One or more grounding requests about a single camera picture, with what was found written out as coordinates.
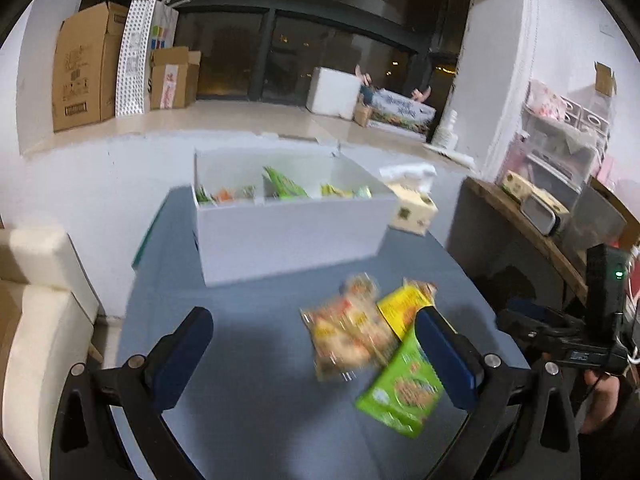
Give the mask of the person's right hand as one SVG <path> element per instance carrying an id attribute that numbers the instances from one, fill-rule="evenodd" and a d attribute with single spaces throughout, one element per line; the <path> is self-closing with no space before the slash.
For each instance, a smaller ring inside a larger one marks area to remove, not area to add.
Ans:
<path id="1" fill-rule="evenodd" d="M 608 374 L 599 375 L 593 370 L 586 370 L 584 379 L 592 391 L 591 402 L 580 432 L 591 434 L 602 428 L 614 415 L 620 394 L 620 378 Z"/>

